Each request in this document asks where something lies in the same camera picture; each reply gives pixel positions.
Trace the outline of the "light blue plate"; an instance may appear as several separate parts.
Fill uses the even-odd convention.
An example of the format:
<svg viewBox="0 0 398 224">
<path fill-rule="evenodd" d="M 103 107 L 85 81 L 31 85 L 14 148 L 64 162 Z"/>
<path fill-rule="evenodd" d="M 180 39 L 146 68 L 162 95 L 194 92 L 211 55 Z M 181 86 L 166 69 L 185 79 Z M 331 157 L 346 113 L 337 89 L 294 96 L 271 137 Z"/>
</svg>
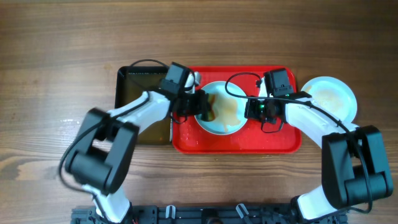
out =
<svg viewBox="0 0 398 224">
<path fill-rule="evenodd" d="M 259 94 L 258 97 L 268 97 L 266 79 L 263 77 L 258 82 Z"/>
<path fill-rule="evenodd" d="M 215 135 L 229 135 L 239 131 L 247 122 L 244 110 L 247 100 L 228 94 L 225 81 L 206 84 L 201 89 L 209 94 L 211 110 L 209 121 L 202 120 L 200 114 L 195 116 L 197 123 L 207 132 Z"/>
<path fill-rule="evenodd" d="M 333 77 L 316 77 L 304 84 L 305 91 L 324 109 L 340 120 L 352 123 L 358 111 L 358 103 L 351 88 Z"/>
</svg>

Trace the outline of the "green yellow sponge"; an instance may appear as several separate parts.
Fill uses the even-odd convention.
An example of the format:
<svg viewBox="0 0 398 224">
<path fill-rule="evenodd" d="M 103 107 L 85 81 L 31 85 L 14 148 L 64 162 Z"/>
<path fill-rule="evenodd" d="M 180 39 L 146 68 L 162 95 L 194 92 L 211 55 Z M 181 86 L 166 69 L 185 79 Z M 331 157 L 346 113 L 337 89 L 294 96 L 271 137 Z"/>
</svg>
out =
<svg viewBox="0 0 398 224">
<path fill-rule="evenodd" d="M 215 94 L 207 94 L 206 100 L 207 100 L 207 102 L 203 106 L 203 111 L 202 111 L 200 119 L 205 122 L 210 122 L 210 121 L 215 120 L 215 118 L 216 118 L 215 111 L 213 109 L 213 105 L 216 100 L 216 95 Z"/>
</svg>

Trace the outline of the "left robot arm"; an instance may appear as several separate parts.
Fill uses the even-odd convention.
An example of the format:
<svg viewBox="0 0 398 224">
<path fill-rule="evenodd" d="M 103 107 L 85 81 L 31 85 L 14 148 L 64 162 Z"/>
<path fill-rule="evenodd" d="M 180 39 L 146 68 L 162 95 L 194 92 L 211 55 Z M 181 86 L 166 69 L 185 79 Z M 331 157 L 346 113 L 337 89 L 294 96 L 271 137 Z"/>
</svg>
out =
<svg viewBox="0 0 398 224">
<path fill-rule="evenodd" d="M 184 116 L 206 114 L 209 96 L 194 93 L 145 91 L 133 102 L 108 112 L 87 112 L 75 140 L 64 152 L 58 172 L 66 171 L 91 195 L 94 207 L 72 211 L 72 223 L 135 223 L 138 220 L 122 184 L 138 136 L 176 111 Z"/>
</svg>

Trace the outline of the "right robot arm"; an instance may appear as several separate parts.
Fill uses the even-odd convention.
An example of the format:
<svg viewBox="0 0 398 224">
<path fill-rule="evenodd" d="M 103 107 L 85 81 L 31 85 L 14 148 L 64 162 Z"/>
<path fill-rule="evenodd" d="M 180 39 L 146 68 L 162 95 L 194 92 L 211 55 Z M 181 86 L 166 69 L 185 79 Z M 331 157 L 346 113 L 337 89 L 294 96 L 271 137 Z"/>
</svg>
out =
<svg viewBox="0 0 398 224">
<path fill-rule="evenodd" d="M 375 200 L 392 195 L 384 141 L 375 126 L 344 122 L 304 92 L 278 98 L 250 96 L 245 116 L 263 123 L 280 119 L 322 149 L 322 183 L 291 200 L 291 223 L 312 223 L 349 210 L 367 214 Z"/>
</svg>

